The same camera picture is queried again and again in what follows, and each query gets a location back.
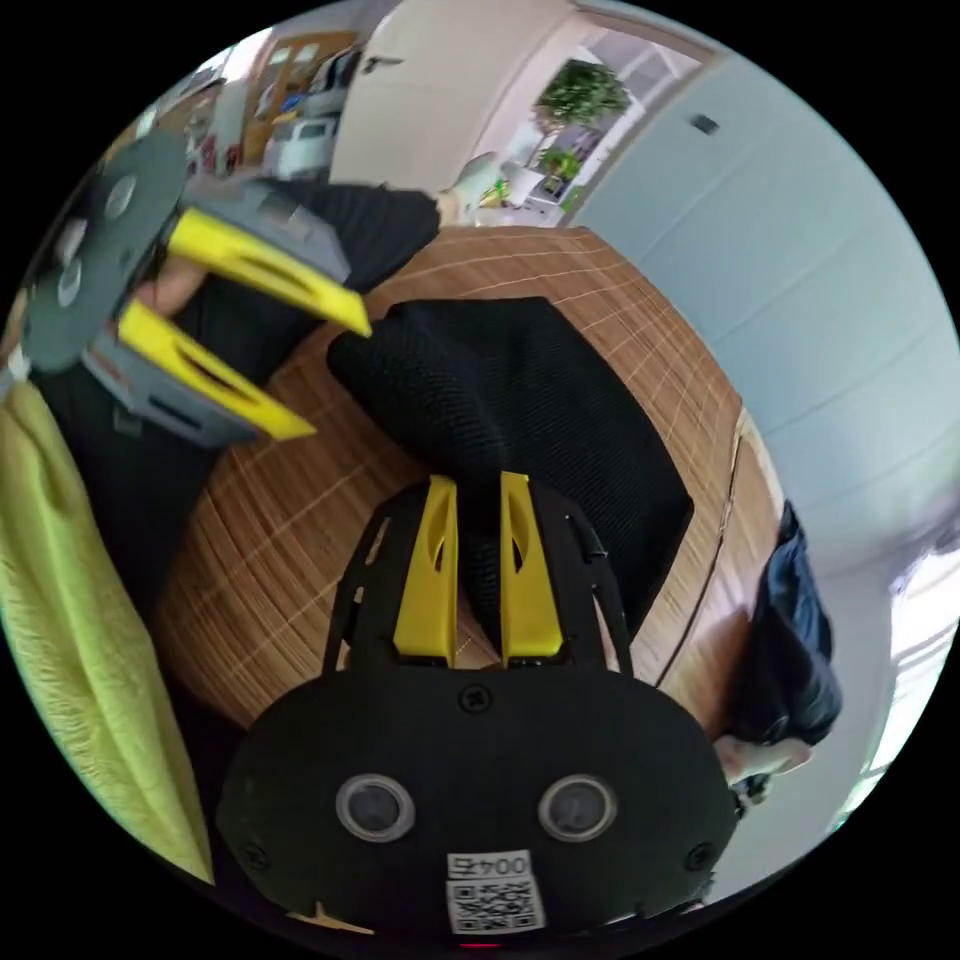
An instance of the person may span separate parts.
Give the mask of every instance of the person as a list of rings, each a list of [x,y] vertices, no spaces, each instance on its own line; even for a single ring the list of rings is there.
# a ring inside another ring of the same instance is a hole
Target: person
[[[496,154],[471,160],[435,196],[386,186],[276,181],[272,188],[330,223],[351,266],[345,286],[366,294],[399,271],[441,229],[463,223],[499,175]],[[173,319],[238,373],[264,386],[316,329],[316,317],[267,294],[168,257],[135,296]],[[0,365],[16,344],[26,294],[18,294],[0,341]],[[116,428],[116,402],[77,365],[34,374],[77,464],[104,545],[149,626],[167,571],[218,453],[144,423]]]

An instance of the window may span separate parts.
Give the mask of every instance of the window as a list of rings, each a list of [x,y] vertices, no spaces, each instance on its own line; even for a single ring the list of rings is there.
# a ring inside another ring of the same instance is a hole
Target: window
[[[293,124],[292,123],[278,123],[274,125],[273,131],[270,134],[270,139],[276,143],[285,143],[287,140],[293,139]]]
[[[319,137],[327,135],[327,125],[325,123],[307,123],[300,131],[298,140],[316,140]]]
[[[960,623],[960,547],[930,552],[894,585],[890,652],[894,687],[880,742],[841,812],[870,795],[903,749],[933,695]]]

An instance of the white wall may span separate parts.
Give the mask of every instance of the white wall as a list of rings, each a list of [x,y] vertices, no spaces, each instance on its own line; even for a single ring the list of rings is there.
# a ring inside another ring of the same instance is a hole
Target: white wall
[[[719,129],[699,132],[696,114]],[[883,187],[736,55],[664,106],[576,220],[637,264],[730,376],[807,529],[834,623],[843,713],[738,829],[719,898],[816,845],[876,745],[888,583],[908,541],[960,500],[960,350]]]
[[[308,10],[274,27],[271,40],[297,33],[354,30],[365,39],[400,0],[341,0]]]

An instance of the wooden surface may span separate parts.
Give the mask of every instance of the wooden surface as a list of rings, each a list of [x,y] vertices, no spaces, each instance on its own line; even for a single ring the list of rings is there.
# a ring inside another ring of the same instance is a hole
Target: wooden surface
[[[724,610],[740,616],[758,562],[752,554],[741,559],[735,539],[721,550],[721,530],[726,519],[732,538],[742,523],[759,558],[764,536],[775,533],[776,511],[751,506],[771,496],[762,472],[745,465],[742,441],[731,486],[744,432],[741,402],[693,330],[635,267],[585,228],[445,230],[374,291],[368,308],[376,319],[410,299],[537,295],[548,297],[629,385],[694,499],[694,518],[632,652],[637,676],[664,679],[709,723],[736,652],[735,635],[716,624]],[[328,372],[326,348],[338,333],[319,329],[271,386],[317,424],[317,435],[236,448],[222,458],[155,631],[161,655],[181,680],[245,725],[319,672],[337,578],[371,511],[426,475]],[[464,604],[460,612],[457,666],[493,663]]]
[[[783,497],[759,435],[739,432],[717,559],[687,636],[661,688],[718,736],[730,680],[747,640],[763,567],[773,551]]]

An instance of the camera lens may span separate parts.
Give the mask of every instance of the camera lens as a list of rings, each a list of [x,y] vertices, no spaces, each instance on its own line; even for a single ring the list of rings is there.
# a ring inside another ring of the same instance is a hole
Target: camera lens
[[[566,843],[583,843],[600,836],[617,813],[613,791],[596,777],[564,777],[543,795],[540,823],[550,836]]]
[[[410,794],[396,780],[368,773],[352,777],[337,793],[337,816],[355,837],[389,843],[414,824]]]

